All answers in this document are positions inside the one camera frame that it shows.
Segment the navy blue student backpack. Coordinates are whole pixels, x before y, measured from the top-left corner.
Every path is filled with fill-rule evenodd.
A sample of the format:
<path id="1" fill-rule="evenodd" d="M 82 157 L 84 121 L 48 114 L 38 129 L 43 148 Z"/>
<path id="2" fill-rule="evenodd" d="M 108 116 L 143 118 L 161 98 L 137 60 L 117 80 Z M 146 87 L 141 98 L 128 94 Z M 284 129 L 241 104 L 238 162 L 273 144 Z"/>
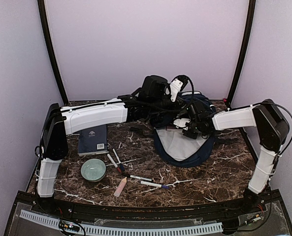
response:
<path id="1" fill-rule="evenodd" d="M 189 102 L 191 92 L 182 92 L 179 94 L 186 102 Z M 208 114 L 212 116 L 216 113 L 216 108 L 213 103 L 201 92 L 194 92 L 194 102 L 201 101 L 204 104 Z M 163 121 L 151 125 L 154 127 L 154 146 L 162 160 L 168 164 L 191 168 L 196 167 L 205 162 L 211 155 L 215 142 L 215 128 L 211 120 L 211 136 L 208 139 L 203 139 L 199 135 L 196 139 L 191 139 L 183 135 L 180 131 L 166 131 L 167 125 L 173 125 L 173 121 L 178 118 L 190 118 L 188 110 L 181 112 L 177 116 L 164 116 Z"/>

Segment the dark blue hardcover book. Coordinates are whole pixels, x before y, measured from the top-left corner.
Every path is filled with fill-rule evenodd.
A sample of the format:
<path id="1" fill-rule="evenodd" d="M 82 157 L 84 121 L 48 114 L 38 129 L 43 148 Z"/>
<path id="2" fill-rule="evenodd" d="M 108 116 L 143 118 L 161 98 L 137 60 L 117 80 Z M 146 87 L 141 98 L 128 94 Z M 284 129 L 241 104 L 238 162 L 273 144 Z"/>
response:
<path id="1" fill-rule="evenodd" d="M 108 153 L 107 125 L 100 125 L 79 131 L 78 154 L 97 155 Z"/>

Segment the pink Shakespeare story book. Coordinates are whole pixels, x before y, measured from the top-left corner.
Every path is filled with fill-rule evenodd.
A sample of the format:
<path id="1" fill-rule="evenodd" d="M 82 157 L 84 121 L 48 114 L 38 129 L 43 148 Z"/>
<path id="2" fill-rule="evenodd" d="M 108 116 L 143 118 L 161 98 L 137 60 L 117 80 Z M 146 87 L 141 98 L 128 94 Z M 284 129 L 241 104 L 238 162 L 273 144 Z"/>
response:
<path id="1" fill-rule="evenodd" d="M 175 125 L 167 125 L 166 131 L 176 132 L 176 131 L 180 131 L 180 129 L 178 127 L 176 127 Z"/>

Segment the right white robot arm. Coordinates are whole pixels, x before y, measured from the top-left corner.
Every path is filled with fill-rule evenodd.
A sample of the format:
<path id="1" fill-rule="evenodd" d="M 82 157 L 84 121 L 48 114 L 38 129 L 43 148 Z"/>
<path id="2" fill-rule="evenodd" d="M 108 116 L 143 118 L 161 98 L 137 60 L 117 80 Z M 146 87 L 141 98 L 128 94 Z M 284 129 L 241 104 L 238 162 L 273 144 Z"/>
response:
<path id="1" fill-rule="evenodd" d="M 184 135 L 191 137 L 196 133 L 209 136 L 215 131 L 255 127 L 260 139 L 260 154 L 252 178 L 244 190 L 240 210 L 250 213 L 259 204 L 261 193 L 275 174 L 279 158 L 289 146 L 287 136 L 292 126 L 282 114 L 282 107 L 271 99 L 248 106 L 213 112 L 195 102 L 179 116 L 173 125 L 183 129 Z"/>

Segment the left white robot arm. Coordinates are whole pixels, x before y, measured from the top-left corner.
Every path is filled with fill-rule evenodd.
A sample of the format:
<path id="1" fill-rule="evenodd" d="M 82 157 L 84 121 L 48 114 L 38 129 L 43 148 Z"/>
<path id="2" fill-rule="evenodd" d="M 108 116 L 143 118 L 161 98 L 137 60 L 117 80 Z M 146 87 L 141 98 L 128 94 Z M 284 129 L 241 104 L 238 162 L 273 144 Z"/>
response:
<path id="1" fill-rule="evenodd" d="M 83 106 L 52 104 L 38 146 L 40 169 L 35 188 L 40 197 L 38 206 L 47 214 L 58 210 L 57 202 L 51 197 L 59 165 L 68 154 L 67 135 L 100 125 L 151 119 L 158 115 L 174 118 L 190 106 L 178 96 L 187 84 L 192 81 L 186 75 L 176 76 L 171 82 L 151 75 L 132 94 Z"/>

